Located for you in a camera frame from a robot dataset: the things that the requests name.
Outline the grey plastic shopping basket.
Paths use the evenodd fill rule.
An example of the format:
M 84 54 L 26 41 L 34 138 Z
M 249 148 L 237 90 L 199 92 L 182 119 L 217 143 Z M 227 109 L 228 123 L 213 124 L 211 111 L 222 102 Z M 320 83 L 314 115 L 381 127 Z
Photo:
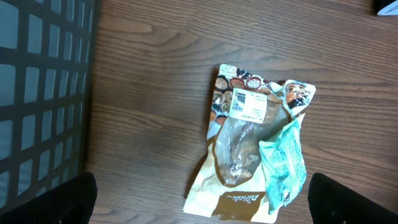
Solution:
M 1 211 L 78 176 L 101 3 L 1 0 Z

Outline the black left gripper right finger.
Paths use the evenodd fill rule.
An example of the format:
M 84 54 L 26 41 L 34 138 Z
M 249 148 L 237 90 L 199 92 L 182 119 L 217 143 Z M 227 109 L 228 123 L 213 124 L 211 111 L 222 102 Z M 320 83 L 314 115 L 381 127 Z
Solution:
M 397 214 L 319 172 L 310 181 L 308 204 L 314 224 L 397 224 Z

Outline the dried mushroom pouch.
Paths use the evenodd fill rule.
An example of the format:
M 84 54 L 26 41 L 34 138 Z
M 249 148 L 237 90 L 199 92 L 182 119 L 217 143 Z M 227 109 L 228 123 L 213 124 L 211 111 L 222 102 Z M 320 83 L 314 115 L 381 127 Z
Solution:
M 222 64 L 215 81 L 206 137 L 207 157 L 187 195 L 185 213 L 219 220 L 274 223 L 269 213 L 259 142 L 297 118 L 302 121 L 315 86 L 270 82 Z

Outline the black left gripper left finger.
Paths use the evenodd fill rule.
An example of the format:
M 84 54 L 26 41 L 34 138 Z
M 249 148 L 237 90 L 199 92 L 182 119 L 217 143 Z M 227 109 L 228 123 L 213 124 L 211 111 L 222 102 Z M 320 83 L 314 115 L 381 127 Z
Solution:
M 91 172 L 66 181 L 28 202 L 1 214 L 1 224 L 88 223 L 98 189 Z

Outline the white barcode scanner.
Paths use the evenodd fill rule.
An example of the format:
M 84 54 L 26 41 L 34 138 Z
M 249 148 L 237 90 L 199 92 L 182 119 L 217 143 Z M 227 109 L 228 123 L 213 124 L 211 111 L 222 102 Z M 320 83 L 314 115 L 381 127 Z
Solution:
M 396 16 L 398 0 L 374 0 L 374 11 L 377 16 Z

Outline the green tissue packet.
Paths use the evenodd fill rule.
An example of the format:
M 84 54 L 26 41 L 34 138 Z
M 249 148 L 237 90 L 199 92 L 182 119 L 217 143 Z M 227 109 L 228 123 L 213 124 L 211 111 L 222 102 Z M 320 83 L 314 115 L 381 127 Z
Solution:
M 306 181 L 301 124 L 302 119 L 297 118 L 268 140 L 259 142 L 270 214 L 291 203 Z

